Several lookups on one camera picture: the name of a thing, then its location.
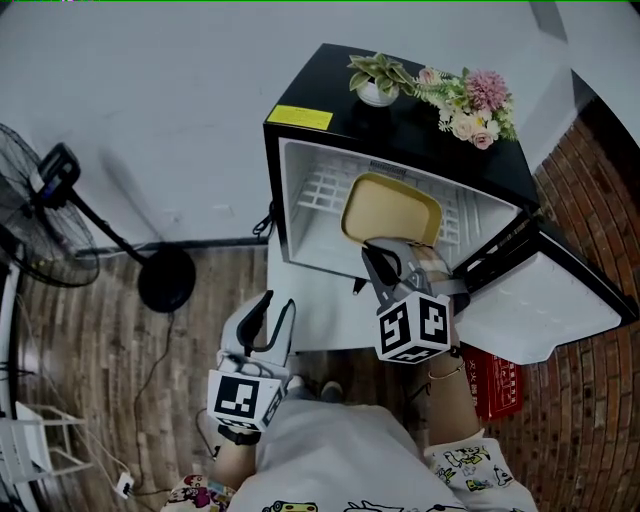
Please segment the person's light grey trousers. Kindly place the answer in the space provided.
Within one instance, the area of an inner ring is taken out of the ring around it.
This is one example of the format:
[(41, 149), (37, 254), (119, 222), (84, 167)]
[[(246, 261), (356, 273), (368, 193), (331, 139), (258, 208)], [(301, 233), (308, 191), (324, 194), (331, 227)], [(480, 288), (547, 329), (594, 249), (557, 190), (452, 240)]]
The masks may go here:
[(292, 400), (256, 451), (228, 512), (464, 512), (404, 427), (380, 406)]

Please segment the green plant in white pot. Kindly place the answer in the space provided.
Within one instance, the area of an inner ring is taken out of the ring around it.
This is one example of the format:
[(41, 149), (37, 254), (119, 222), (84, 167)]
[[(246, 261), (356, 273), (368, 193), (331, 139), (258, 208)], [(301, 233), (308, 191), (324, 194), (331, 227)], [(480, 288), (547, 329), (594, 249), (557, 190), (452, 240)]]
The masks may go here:
[(366, 105), (384, 108), (393, 104), (401, 93), (414, 94), (416, 80), (399, 61), (382, 53), (350, 55), (349, 59), (347, 67), (353, 71), (349, 91), (355, 92)]

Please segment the black mini fridge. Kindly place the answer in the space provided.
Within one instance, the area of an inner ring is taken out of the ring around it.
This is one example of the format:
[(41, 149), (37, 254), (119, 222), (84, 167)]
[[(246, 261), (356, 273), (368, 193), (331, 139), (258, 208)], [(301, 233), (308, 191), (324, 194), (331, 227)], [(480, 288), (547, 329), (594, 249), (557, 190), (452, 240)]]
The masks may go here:
[(441, 132), (437, 112), (413, 98), (366, 105), (349, 91), (350, 55), (356, 50), (320, 46), (264, 123), (281, 258), (302, 304), (301, 350), (375, 348), (379, 337), (380, 303), (365, 266), (362, 277), (335, 271), (336, 257), (349, 248), (341, 214), (297, 204), (319, 167), (456, 190), (460, 245), (417, 242), (413, 252), (427, 282), (464, 281), (470, 302), (451, 322), (471, 346), (531, 364), (560, 345), (640, 320), (636, 301), (539, 215), (518, 143), (479, 150)]

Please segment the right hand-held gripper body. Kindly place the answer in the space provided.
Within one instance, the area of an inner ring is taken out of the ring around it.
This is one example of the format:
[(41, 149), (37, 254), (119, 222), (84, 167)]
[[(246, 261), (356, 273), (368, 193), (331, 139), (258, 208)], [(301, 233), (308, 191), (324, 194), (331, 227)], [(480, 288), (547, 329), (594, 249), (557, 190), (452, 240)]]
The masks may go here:
[(470, 302), (464, 281), (448, 279), (417, 284), (409, 279), (394, 286), (374, 284), (380, 360), (419, 364), (451, 348), (451, 316)]

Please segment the yellow plastic tray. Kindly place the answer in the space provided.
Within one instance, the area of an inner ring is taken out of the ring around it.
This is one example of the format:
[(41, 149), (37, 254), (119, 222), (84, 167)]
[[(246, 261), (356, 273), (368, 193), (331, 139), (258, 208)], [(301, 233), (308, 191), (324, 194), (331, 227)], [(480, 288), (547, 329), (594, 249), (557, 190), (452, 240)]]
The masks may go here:
[(335, 271), (362, 277), (360, 250), (374, 238), (400, 238), (433, 247), (442, 220), (443, 208), (430, 195), (403, 181), (364, 173), (354, 180), (341, 212), (340, 228), (349, 248), (336, 257)]

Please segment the person's right forearm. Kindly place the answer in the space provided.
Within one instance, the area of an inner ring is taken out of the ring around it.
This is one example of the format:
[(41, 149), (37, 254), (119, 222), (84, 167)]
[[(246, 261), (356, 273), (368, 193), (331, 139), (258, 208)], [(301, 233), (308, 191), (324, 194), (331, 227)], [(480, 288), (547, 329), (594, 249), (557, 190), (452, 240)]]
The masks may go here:
[(430, 360), (429, 444), (461, 441), (480, 430), (462, 357), (443, 353)]

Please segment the white printed t-shirt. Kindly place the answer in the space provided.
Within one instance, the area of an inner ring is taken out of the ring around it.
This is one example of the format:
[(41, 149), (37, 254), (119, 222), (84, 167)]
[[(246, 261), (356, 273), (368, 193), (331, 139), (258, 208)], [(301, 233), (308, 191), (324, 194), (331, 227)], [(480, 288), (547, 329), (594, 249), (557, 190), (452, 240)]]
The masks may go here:
[[(515, 480), (493, 439), (474, 435), (430, 448), (424, 463), (462, 502), (464, 512), (537, 511), (531, 494)], [(160, 512), (228, 512), (237, 491), (190, 475), (172, 490)], [(316, 510), (301, 505), (292, 512)]]

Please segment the red box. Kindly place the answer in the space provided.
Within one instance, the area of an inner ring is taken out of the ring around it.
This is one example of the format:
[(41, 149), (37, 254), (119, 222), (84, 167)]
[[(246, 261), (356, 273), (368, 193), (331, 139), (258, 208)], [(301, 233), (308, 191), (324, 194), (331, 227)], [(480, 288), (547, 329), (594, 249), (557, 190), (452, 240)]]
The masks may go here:
[(519, 412), (523, 402), (521, 367), (475, 347), (463, 349), (472, 401), (485, 421)]

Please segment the white metal rack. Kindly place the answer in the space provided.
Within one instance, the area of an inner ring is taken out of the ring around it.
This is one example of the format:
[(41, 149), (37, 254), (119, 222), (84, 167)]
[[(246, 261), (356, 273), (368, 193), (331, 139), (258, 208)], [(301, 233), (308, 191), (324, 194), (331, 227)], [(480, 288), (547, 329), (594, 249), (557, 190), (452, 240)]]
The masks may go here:
[(53, 406), (15, 402), (17, 418), (0, 418), (0, 476), (26, 484), (93, 466), (72, 452), (70, 429), (85, 425)]

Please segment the person's left forearm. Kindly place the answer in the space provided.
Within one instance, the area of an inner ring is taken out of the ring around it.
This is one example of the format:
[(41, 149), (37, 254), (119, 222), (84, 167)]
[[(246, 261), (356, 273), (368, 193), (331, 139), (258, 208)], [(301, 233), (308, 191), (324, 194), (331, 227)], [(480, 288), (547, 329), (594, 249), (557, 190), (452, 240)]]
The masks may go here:
[(224, 438), (216, 461), (213, 463), (210, 478), (235, 491), (239, 490), (242, 484), (256, 472), (256, 446), (257, 444), (236, 446)]

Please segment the pink artificial flower bouquet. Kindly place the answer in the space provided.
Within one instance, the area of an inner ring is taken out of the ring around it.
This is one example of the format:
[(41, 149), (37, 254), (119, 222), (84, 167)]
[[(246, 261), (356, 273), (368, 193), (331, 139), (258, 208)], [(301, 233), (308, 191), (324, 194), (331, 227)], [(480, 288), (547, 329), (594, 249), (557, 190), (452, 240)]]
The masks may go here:
[(479, 150), (517, 139), (512, 94), (495, 71), (465, 68), (457, 76), (425, 67), (415, 78), (413, 96), (437, 109), (440, 131)]

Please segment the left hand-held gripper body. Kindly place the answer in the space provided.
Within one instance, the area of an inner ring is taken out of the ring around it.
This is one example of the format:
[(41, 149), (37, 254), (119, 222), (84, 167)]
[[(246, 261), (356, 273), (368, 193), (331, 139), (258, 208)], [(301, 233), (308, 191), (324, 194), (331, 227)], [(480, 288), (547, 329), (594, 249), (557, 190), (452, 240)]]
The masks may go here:
[(290, 378), (286, 367), (220, 351), (208, 375), (207, 414), (229, 428), (265, 432)]

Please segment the black wristband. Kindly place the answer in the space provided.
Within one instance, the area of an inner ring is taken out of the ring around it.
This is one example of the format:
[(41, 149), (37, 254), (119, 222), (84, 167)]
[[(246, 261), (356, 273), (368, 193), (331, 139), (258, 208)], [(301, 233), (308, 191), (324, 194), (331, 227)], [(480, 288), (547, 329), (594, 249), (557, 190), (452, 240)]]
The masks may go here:
[(260, 441), (262, 435), (260, 431), (236, 432), (223, 424), (219, 424), (217, 430), (222, 437), (236, 446), (254, 446)]

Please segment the black standing fan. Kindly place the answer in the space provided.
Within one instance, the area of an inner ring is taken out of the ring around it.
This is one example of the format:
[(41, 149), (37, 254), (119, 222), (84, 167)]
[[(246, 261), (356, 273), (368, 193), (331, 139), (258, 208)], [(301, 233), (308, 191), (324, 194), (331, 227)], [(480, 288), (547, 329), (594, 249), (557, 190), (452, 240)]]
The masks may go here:
[(0, 250), (26, 274), (45, 284), (79, 288), (100, 273), (90, 220), (141, 265), (142, 303), (171, 313), (190, 298), (196, 267), (182, 248), (164, 244), (149, 256), (116, 234), (74, 190), (81, 168), (72, 150), (58, 143), (40, 157), (13, 129), (0, 123)]

